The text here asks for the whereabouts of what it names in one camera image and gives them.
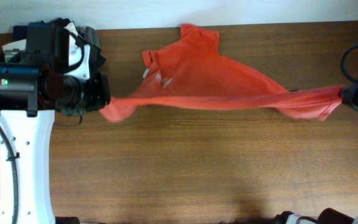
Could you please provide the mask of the white folded t-shirt green print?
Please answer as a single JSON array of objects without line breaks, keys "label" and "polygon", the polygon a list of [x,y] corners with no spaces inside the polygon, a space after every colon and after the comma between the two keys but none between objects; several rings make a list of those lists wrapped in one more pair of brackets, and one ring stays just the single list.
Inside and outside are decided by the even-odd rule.
[{"label": "white folded t-shirt green print", "polygon": [[2,46],[5,62],[9,62],[16,54],[25,50],[27,28],[28,26],[13,27],[12,42]]}]

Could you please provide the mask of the orange red t-shirt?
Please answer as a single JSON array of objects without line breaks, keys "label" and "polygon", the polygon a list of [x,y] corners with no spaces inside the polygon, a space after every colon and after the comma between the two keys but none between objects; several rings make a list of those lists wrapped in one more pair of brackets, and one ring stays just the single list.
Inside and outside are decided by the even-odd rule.
[{"label": "orange red t-shirt", "polygon": [[145,50],[143,81],[100,113],[119,122],[144,105],[194,110],[273,108],[300,119],[326,119],[341,104],[343,85],[288,91],[263,73],[219,53],[219,33],[182,24],[180,40]]}]

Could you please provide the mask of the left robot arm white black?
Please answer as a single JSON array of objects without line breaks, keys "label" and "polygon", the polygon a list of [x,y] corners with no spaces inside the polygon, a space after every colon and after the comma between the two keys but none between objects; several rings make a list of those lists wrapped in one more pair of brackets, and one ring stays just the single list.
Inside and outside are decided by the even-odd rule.
[{"label": "left robot arm white black", "polygon": [[0,63],[0,223],[79,223],[53,214],[49,149],[55,114],[82,117],[109,101],[107,77],[86,65],[64,72]]}]

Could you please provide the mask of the black folded garment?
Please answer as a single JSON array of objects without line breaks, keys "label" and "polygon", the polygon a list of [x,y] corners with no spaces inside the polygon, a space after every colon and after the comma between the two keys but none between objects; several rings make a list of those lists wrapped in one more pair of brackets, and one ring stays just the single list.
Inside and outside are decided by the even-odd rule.
[{"label": "black folded garment", "polygon": [[[38,22],[31,22],[31,23],[53,23],[56,24],[58,26],[64,26],[64,27],[68,27],[69,23],[73,23],[74,24],[74,29],[73,31],[76,32],[76,34],[78,35],[77,31],[76,31],[76,25],[75,23],[70,20],[69,18],[61,18],[58,17],[54,20],[51,20],[49,22],[44,22],[44,21],[38,21]],[[91,47],[91,51],[89,54],[89,68],[90,68],[90,72],[95,72],[100,70],[100,67],[105,63],[106,59],[101,55],[101,49],[100,47],[96,47],[92,44],[90,44],[89,42],[85,41],[85,39],[83,39],[81,36],[78,35],[79,38],[82,39],[82,41],[84,42],[84,44],[88,44]]]}]

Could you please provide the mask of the grey folded garment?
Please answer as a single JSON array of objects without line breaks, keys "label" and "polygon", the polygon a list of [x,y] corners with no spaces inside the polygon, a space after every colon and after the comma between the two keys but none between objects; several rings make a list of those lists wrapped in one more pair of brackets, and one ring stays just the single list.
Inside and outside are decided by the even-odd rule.
[{"label": "grey folded garment", "polygon": [[94,28],[90,26],[82,26],[82,27],[77,27],[76,31],[79,36],[85,39],[85,41],[89,42],[90,44],[96,47],[100,47],[99,35]]}]

